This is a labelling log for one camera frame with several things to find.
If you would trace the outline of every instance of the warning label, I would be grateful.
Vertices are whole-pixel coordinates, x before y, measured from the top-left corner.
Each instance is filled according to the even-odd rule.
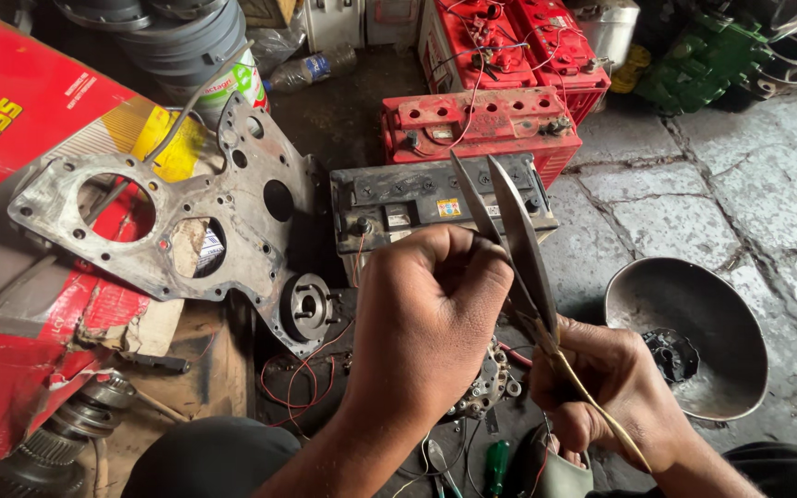
[[[456,198],[449,198],[446,200],[439,200],[437,202],[438,205],[438,215],[442,218],[448,218],[451,216],[459,216],[459,202],[457,202]]]

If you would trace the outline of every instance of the alternator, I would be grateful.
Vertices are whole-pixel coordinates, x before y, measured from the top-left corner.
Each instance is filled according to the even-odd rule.
[[[500,350],[497,338],[493,337],[484,354],[478,378],[472,382],[470,389],[459,402],[448,410],[446,414],[448,420],[463,416],[483,419],[484,414],[506,396],[515,398],[521,394],[522,385],[512,378],[509,369],[506,353]]]

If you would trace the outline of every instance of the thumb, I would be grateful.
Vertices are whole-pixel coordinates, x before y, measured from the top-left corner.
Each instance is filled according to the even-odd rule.
[[[561,446],[574,453],[581,453],[590,443],[612,448],[614,434],[595,407],[585,402],[568,402],[549,415],[553,422],[553,433]]]
[[[478,238],[476,243],[478,248],[451,301],[457,316],[470,321],[468,325],[491,325],[503,308],[514,275],[502,247],[484,238]]]

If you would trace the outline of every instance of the black battery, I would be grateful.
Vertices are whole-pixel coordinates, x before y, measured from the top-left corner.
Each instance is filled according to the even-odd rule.
[[[533,155],[507,154],[496,159],[512,178],[534,232],[543,240],[559,223],[532,167]],[[504,235],[487,159],[469,158],[461,163]],[[368,255],[377,247],[435,223],[476,227],[448,160],[338,169],[330,174],[330,188],[338,255],[351,283],[357,281]]]

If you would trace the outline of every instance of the hand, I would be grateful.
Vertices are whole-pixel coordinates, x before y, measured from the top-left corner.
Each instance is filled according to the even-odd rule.
[[[425,433],[478,375],[512,280],[502,248],[453,225],[374,251],[361,276],[347,413],[415,420]]]
[[[595,401],[626,429],[654,474],[679,462],[692,445],[703,443],[681,412],[641,336],[560,315],[558,318],[561,349],[571,367]],[[637,466],[592,405],[559,398],[557,388],[567,380],[556,377],[539,348],[534,351],[529,379],[531,397],[540,408],[551,412],[553,431],[563,447],[578,453],[594,442]]]

